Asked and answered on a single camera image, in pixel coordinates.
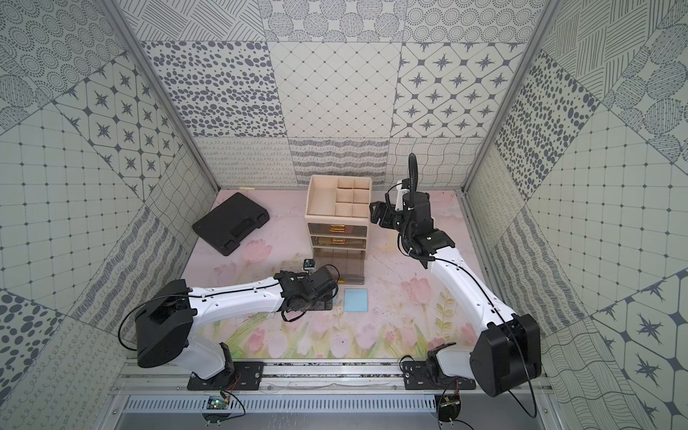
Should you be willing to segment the blue sticky pad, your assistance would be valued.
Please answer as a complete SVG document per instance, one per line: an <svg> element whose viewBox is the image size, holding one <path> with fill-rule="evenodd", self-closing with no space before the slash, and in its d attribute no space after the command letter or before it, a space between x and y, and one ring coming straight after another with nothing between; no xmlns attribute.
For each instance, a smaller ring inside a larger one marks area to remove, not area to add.
<svg viewBox="0 0 688 430"><path fill-rule="evenodd" d="M347 313L366 313L368 311L368 292L364 288L345 290L344 311Z"/></svg>

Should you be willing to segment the beige desktop drawer organizer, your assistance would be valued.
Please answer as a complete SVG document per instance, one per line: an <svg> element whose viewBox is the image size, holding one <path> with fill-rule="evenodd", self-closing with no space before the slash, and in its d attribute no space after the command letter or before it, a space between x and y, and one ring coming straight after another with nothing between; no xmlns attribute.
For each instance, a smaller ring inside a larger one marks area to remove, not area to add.
<svg viewBox="0 0 688 430"><path fill-rule="evenodd" d="M368 242L373 180L370 177L313 175L308 184L305 222L367 227Z"/></svg>

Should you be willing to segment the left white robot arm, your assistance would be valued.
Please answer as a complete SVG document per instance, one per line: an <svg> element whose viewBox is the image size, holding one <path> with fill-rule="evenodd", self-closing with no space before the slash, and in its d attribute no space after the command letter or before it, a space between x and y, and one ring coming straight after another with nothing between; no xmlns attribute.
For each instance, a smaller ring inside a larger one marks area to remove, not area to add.
<svg viewBox="0 0 688 430"><path fill-rule="evenodd" d="M204 381L232 374L229 347L200 336L202 327L254 314L279 313L285 322L295 322L331 301L339 292L338 281L326 268L313 273L281 271L259 281L214 288L171 281L130 313L137 365L172 364Z"/></svg>

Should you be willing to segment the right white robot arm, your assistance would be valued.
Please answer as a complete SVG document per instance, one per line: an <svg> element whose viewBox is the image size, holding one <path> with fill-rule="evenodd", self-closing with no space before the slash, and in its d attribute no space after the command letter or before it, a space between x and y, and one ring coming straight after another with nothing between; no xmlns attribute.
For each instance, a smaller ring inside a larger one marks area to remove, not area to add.
<svg viewBox="0 0 688 430"><path fill-rule="evenodd" d="M542 374L540 327L531 315L517 315L474 274L450 236L435 227L429 194L400 189L396 204L369 205L370 220L398 233L403 254L429 270L469 317L478 340L473 350L442 345L427 353L434 383L471 379L496 397Z"/></svg>

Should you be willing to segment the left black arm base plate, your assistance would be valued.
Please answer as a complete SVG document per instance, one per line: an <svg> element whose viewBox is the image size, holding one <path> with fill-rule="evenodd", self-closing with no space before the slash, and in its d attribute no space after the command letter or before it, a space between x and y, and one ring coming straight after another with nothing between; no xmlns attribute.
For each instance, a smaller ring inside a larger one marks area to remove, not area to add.
<svg viewBox="0 0 688 430"><path fill-rule="evenodd" d="M263 379L265 363L262 361L235 362L234 370L221 371L209 379L202 379L191 374L186 389L188 391L221 391L225 389L239 391L258 391Z"/></svg>

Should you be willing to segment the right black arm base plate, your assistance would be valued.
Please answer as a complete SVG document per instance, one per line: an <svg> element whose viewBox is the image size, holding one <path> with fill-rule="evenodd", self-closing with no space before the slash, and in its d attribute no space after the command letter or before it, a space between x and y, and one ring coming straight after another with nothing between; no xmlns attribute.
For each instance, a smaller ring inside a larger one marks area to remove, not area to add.
<svg viewBox="0 0 688 430"><path fill-rule="evenodd" d="M407 391L422 390L476 390L477 383L472 379L458 376L445 376L434 365L426 361L402 360L399 363L404 387Z"/></svg>

